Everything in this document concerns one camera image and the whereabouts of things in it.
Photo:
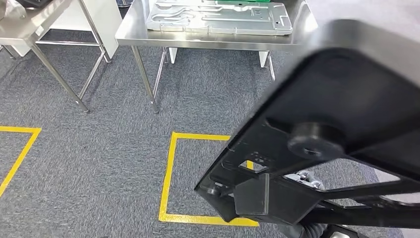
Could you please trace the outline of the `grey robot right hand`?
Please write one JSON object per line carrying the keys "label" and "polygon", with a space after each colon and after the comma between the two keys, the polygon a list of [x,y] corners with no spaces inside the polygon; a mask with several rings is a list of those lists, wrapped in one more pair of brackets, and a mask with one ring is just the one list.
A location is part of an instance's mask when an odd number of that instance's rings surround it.
{"label": "grey robot right hand", "polygon": [[304,184],[314,189],[325,190],[323,183],[316,179],[314,177],[314,174],[310,171],[302,170],[293,174],[284,175],[283,177]]}

